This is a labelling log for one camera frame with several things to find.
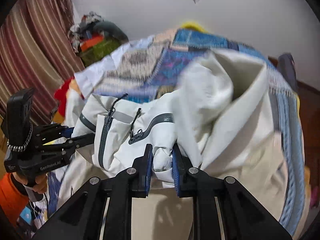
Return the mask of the orange sleeve forearm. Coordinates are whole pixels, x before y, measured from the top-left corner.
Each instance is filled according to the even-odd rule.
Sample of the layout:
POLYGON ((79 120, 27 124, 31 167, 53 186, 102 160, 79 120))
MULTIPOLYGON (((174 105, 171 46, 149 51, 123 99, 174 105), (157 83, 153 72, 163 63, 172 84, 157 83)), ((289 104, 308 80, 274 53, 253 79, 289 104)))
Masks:
POLYGON ((1 179, 1 219, 13 227, 16 227, 21 212, 29 202, 26 192, 22 193, 21 189, 22 184, 10 173, 1 179))

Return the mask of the left hand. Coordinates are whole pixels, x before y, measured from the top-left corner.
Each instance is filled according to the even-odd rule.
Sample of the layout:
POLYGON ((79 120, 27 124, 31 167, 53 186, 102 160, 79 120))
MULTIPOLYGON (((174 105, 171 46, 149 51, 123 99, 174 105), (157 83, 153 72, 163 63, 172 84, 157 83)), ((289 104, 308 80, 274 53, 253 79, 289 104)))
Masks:
MULTIPOLYGON (((12 173, 12 175, 15 178, 15 180, 17 182, 19 182, 20 184, 22 184, 22 185, 28 184, 28 180, 24 175, 17 173, 17 172, 12 173)), ((47 183, 47 175, 46 174, 41 174, 41 175, 37 176, 35 178, 35 183, 36 184, 32 188, 32 190, 34 192, 37 192, 39 194, 43 194, 43 193, 47 192, 48 183, 47 183)))

